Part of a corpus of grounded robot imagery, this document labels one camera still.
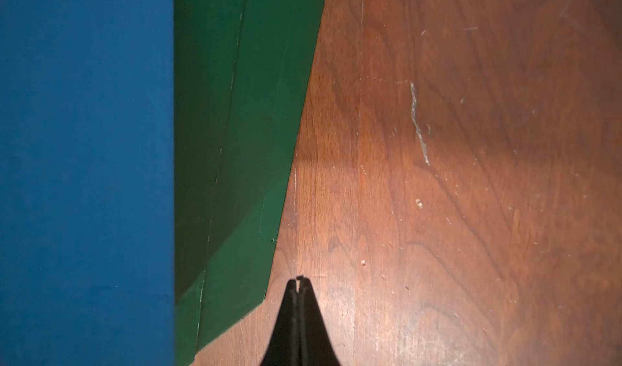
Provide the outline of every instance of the wood panel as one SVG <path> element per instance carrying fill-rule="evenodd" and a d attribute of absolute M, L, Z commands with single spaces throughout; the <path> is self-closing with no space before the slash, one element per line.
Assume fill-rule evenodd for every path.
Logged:
<path fill-rule="evenodd" d="M 266 301 L 195 364 L 298 274 L 344 366 L 622 363 L 621 14 L 327 0 Z"/>

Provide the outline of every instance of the blue surface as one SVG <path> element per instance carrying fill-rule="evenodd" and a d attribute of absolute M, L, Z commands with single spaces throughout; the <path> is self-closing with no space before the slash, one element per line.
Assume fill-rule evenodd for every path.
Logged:
<path fill-rule="evenodd" d="M 0 0 L 0 365 L 172 365 L 172 0 Z"/>

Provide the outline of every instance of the green paper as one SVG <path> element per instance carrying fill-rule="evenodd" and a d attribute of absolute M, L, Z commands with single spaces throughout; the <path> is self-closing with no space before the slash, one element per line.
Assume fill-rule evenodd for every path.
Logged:
<path fill-rule="evenodd" d="M 178 366 L 265 297 L 323 1 L 175 0 Z"/>

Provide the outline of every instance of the black pointed object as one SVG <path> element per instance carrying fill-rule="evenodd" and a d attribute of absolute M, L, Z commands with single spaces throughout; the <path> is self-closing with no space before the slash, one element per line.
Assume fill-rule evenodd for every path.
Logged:
<path fill-rule="evenodd" d="M 260 366 L 339 366 L 311 281 L 289 280 Z"/>

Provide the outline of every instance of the wooden floor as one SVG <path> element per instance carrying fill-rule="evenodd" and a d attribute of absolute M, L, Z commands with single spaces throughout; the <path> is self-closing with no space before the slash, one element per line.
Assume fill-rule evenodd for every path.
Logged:
<path fill-rule="evenodd" d="M 622 364 L 622 0 L 326 0 L 257 365 L 311 278 L 347 365 Z"/>

